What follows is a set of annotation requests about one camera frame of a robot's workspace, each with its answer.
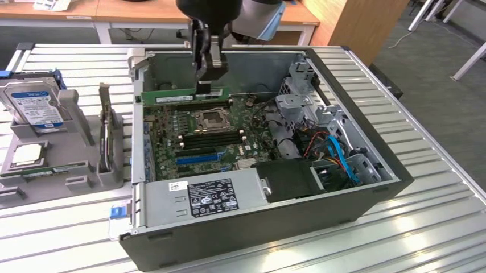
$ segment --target robotic arm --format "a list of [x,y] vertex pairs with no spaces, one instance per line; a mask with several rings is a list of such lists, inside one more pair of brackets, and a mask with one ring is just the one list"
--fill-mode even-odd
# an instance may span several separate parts
[[275,23],[275,8],[282,15],[285,5],[282,0],[176,0],[176,5],[191,18],[197,94],[207,94],[211,92],[211,82],[229,71],[229,63],[222,53],[227,24],[238,20],[239,29],[246,30],[245,26],[251,25],[251,28],[267,30],[269,22]]

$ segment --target gray carpet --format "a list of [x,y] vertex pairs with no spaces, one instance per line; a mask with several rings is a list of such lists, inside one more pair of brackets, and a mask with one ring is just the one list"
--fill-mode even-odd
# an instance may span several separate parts
[[401,102],[486,189],[482,163],[486,160],[486,62],[481,60],[460,82],[450,79],[481,44],[442,22],[423,22],[399,45],[389,49],[409,33],[413,16],[407,12],[374,63],[402,89]]
[[[449,78],[472,57],[480,44],[472,46],[434,23],[423,22],[399,46],[387,49],[407,33],[406,28],[413,20],[407,12],[390,34],[375,65],[405,92],[402,103],[413,115],[486,189],[486,168],[482,165],[486,159],[486,63],[481,61],[461,82]],[[138,43],[127,41],[119,30],[111,30],[111,34],[114,43]],[[148,34],[150,30],[142,30],[134,35],[144,39]],[[19,42],[98,43],[96,31],[87,28],[2,27],[0,36],[3,68]],[[174,30],[155,30],[146,43],[182,41],[175,37]]]

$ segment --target paper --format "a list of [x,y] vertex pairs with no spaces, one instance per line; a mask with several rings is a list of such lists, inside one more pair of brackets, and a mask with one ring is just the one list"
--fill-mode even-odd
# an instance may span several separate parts
[[68,10],[71,0],[36,0],[35,10],[64,11]]

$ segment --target slatted metal surface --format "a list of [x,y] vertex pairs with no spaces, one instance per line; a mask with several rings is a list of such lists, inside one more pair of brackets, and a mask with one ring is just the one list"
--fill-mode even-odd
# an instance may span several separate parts
[[[354,223],[160,272],[486,272],[484,192],[353,54],[338,47],[317,52],[415,182]],[[99,82],[112,84],[114,108],[126,114],[128,163],[132,88],[126,53],[124,47],[38,45],[24,71],[63,69],[88,115],[100,110]],[[7,112],[0,121],[3,158],[12,133]],[[130,167],[124,175],[130,179]],[[108,239],[107,225],[110,206],[130,195],[126,183],[110,192],[0,210],[0,272],[136,272],[119,243]]]

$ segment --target blue latch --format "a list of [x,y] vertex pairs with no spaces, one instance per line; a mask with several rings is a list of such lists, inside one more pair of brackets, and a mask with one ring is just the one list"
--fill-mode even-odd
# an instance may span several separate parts
[[0,78],[10,78],[10,75],[12,75],[11,70],[0,70]]
[[110,211],[110,219],[120,219],[126,218],[127,216],[127,206],[112,207]]

